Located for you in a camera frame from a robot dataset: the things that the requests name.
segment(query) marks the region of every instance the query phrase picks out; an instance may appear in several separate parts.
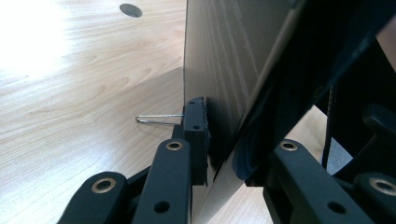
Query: wooden desk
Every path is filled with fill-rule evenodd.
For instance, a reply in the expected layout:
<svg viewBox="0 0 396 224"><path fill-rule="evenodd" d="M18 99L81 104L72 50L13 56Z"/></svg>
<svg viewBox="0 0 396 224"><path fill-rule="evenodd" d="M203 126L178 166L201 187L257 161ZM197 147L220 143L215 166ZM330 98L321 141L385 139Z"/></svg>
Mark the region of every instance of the wooden desk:
<svg viewBox="0 0 396 224"><path fill-rule="evenodd" d="M0 3L0 223L55 223L88 177L134 175L170 137L134 117L181 110L186 1L128 2L141 18L123 3ZM294 134L318 148L309 130ZM241 188L211 222L268 216L262 190Z"/></svg>

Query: wood grain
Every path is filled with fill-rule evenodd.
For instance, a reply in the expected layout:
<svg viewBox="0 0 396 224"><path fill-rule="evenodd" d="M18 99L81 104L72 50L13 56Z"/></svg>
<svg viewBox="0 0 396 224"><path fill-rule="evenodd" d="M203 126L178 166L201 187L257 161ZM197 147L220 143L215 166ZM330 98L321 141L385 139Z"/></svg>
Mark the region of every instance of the wood grain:
<svg viewBox="0 0 396 224"><path fill-rule="evenodd" d="M186 1L0 8L0 223L54 223L85 179L131 176L171 136L134 117L181 111Z"/></svg>
<svg viewBox="0 0 396 224"><path fill-rule="evenodd" d="M248 188L243 185L210 220L210 224L271 224L262 188Z"/></svg>

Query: black cable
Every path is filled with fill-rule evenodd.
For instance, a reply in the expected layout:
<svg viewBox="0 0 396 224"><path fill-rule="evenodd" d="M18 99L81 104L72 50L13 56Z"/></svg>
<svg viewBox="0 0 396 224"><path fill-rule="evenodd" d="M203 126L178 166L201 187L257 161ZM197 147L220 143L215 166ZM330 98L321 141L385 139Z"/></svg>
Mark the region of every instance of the black cable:
<svg viewBox="0 0 396 224"><path fill-rule="evenodd" d="M330 87L329 105L327 107L327 127L326 127L326 140L324 142L322 166L327 169L327 161L329 159L330 146L332 144L332 129L335 117L335 105L337 102L337 84Z"/></svg>

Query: screw hole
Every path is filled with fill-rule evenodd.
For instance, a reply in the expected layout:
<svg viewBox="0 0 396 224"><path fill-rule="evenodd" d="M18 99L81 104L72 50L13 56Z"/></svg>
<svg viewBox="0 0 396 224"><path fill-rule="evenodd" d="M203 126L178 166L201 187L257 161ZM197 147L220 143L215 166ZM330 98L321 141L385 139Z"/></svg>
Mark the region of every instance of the screw hole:
<svg viewBox="0 0 396 224"><path fill-rule="evenodd" d="M327 206L334 211L334 213L338 213L338 214L345 214L347 212L347 210L345 209L345 207L339 203L335 203L335 202L330 202L327 204Z"/></svg>
<svg viewBox="0 0 396 224"><path fill-rule="evenodd" d="M122 4L120 5L120 10L123 14L130 16L130 17L141 17L143 15L142 10L140 8L131 5L131 4Z"/></svg>
<svg viewBox="0 0 396 224"><path fill-rule="evenodd" d="M387 184L387 183L376 183L376 185L379 187L379 188L381 188L381 189L383 189L383 190L387 190L387 191L395 191L395 189L391 186L391 185L389 185L389 184Z"/></svg>
<svg viewBox="0 0 396 224"><path fill-rule="evenodd" d="M294 145L293 145L293 144L290 144L290 143L285 143L285 144L283 144L283 147L286 147L286 148L293 148Z"/></svg>
<svg viewBox="0 0 396 224"><path fill-rule="evenodd" d="M108 189L111 186L111 182L108 180L102 181L97 185L100 190Z"/></svg>
<svg viewBox="0 0 396 224"><path fill-rule="evenodd" d="M169 145L169 147L175 148L175 147L180 147L180 145L178 143L172 143Z"/></svg>
<svg viewBox="0 0 396 224"><path fill-rule="evenodd" d="M169 210L169 207L170 205L168 202L159 202L155 204L154 211L156 213L165 213Z"/></svg>

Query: silver rivet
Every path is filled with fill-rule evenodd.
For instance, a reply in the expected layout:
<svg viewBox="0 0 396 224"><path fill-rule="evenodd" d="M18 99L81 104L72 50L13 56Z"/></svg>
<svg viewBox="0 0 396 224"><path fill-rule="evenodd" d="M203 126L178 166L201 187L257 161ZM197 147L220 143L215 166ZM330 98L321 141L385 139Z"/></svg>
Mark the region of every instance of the silver rivet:
<svg viewBox="0 0 396 224"><path fill-rule="evenodd" d="M91 190L95 193L106 193L116 186L117 181L111 177L102 178L96 181Z"/></svg>
<svg viewBox="0 0 396 224"><path fill-rule="evenodd" d="M283 149L287 150L287 151L295 151L297 150L297 146L294 145L291 142L287 142L287 141L283 141L280 143L280 147L282 147Z"/></svg>
<svg viewBox="0 0 396 224"><path fill-rule="evenodd" d="M166 144L166 148L168 148L169 150L179 150L181 148L183 148L183 144L179 143L179 142L170 142L168 144Z"/></svg>
<svg viewBox="0 0 396 224"><path fill-rule="evenodd" d="M388 180L370 178L370 185L381 193L396 196L396 186Z"/></svg>

